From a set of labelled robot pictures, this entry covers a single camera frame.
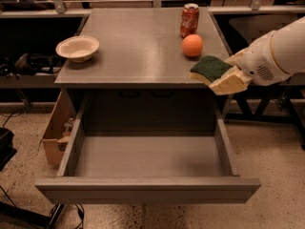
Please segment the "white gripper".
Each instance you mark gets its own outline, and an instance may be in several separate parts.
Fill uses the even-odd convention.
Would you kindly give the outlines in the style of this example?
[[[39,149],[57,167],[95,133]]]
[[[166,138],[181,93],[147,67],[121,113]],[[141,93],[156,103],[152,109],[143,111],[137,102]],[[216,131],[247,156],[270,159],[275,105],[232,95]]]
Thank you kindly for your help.
[[[216,95],[237,94],[246,91],[252,81],[256,85],[269,86],[290,78],[291,75],[275,59],[275,34],[276,31],[270,31],[253,41],[248,48],[227,58],[225,62],[233,67],[210,84],[209,88]]]

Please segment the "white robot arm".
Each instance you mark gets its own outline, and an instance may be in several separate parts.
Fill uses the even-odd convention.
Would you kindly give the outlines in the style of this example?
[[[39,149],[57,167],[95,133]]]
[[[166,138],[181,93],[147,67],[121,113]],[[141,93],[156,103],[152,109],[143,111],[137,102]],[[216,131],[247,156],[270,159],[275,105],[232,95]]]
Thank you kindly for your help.
[[[259,37],[225,60],[232,67],[209,85],[216,95],[270,86],[305,71],[305,17]]]

